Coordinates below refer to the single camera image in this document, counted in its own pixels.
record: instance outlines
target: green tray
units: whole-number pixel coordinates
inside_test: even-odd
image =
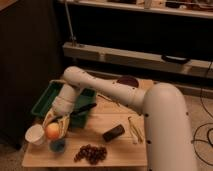
[[[40,118],[44,118],[46,113],[51,108],[52,102],[55,97],[59,94],[63,84],[52,82],[48,85],[46,90],[43,92],[39,100],[33,106],[31,114]],[[78,96],[75,109],[78,109],[84,105],[93,103],[95,100],[96,92],[90,89],[84,89],[82,93]],[[89,111],[81,112],[80,115],[71,116],[70,126],[83,128],[86,124]]]

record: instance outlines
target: black cable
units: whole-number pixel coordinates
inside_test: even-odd
[[[206,70],[206,72],[204,73],[204,79],[206,79],[208,73],[209,73],[209,70],[211,69],[211,66],[212,66],[212,61],[208,67],[208,69]],[[213,114],[211,112],[209,112],[209,110],[206,108],[204,102],[203,102],[203,86],[201,86],[201,89],[200,89],[200,102],[202,104],[202,107],[203,109],[206,111],[206,113],[208,113],[208,115],[213,118]],[[197,135],[197,132],[198,130],[200,130],[200,128],[206,126],[206,125],[213,125],[213,123],[206,123],[206,124],[203,124],[203,125],[200,125],[196,130],[195,130],[195,133],[194,133],[194,136],[193,136],[193,142],[202,142],[202,143],[205,143],[205,144],[208,144],[210,145],[211,147],[213,147],[213,142],[212,140],[210,139],[210,132],[213,131],[213,128],[210,128],[208,131],[207,131],[207,134],[206,134],[206,137],[207,137],[207,141],[206,140],[202,140],[202,139],[196,139],[196,135]],[[200,154],[197,152],[196,150],[196,147],[194,145],[194,150],[195,150],[195,154],[197,155],[197,157],[203,161],[205,164],[209,165],[209,166],[213,166],[213,163],[210,163],[208,161],[206,161],[205,159],[203,159]]]
[[[208,139],[208,134],[210,134],[210,132],[208,133],[207,132],[207,139],[208,139],[208,141],[206,141],[206,140],[202,140],[202,139],[196,139],[196,135],[197,135],[197,133],[198,133],[198,131],[200,130],[200,128],[202,128],[202,127],[204,127],[204,126],[206,126],[206,125],[213,125],[213,123],[205,123],[205,124],[203,124],[203,125],[200,125],[196,130],[195,130],[195,133],[194,133],[194,136],[193,136],[193,142],[202,142],[202,143],[206,143],[206,144],[208,144],[208,145],[210,145],[211,147],[212,147],[212,145],[211,145],[211,140],[210,140],[210,138]],[[209,165],[209,166],[213,166],[213,163],[210,163],[210,162],[208,162],[208,161],[206,161],[205,159],[203,159],[201,156],[200,156],[200,154],[197,152],[197,150],[196,150],[196,147],[195,147],[195,145],[194,145],[194,150],[195,150],[195,154],[197,155],[197,157],[202,161],[202,162],[204,162],[205,164],[207,164],[207,165]]]
[[[206,136],[207,136],[208,143],[213,147],[213,142],[212,142],[212,140],[211,140],[211,138],[210,138],[210,132],[212,132],[212,131],[213,131],[213,128],[210,128],[210,129],[207,131]]]
[[[208,73],[209,73],[209,70],[211,69],[211,66],[212,66],[212,61],[211,61],[211,63],[210,63],[210,65],[209,65],[208,69],[206,70],[206,72],[205,72],[205,74],[204,74],[204,79],[207,77],[207,75],[208,75]],[[201,102],[201,104],[202,104],[203,109],[206,111],[206,113],[208,113],[209,116],[213,118],[213,115],[212,115],[212,114],[208,111],[208,109],[206,108],[206,106],[205,106],[205,104],[204,104],[204,102],[203,102],[203,97],[202,97],[202,96],[203,96],[203,86],[202,86],[201,89],[200,89],[200,102]]]

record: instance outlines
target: wooden surface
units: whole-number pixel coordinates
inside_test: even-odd
[[[18,0],[0,0],[0,11],[3,10],[4,8],[12,5]]]
[[[143,89],[153,85],[151,80],[140,81]],[[138,117],[141,129],[144,131],[143,117],[134,111],[118,103],[96,96],[97,106],[91,110],[87,124],[84,129],[73,129],[66,136],[66,150],[62,154],[55,154],[49,150],[48,141],[40,147],[28,144],[22,165],[24,167],[90,167],[85,159],[74,162],[74,156],[83,145],[102,145],[107,148],[107,158],[99,162],[96,167],[125,167],[125,166],[147,166],[146,144],[133,144],[129,132],[128,117]],[[122,124],[125,133],[118,138],[106,143],[102,134]]]

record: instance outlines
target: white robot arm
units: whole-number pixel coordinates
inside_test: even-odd
[[[67,68],[63,76],[67,84],[52,104],[55,113],[70,114],[81,90],[93,89],[145,115],[149,171],[197,171],[187,108],[176,87],[159,83],[145,92],[78,67]]]

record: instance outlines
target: apple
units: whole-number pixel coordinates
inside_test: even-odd
[[[50,123],[45,128],[45,135],[50,140],[57,140],[60,136],[60,127],[56,122]]]

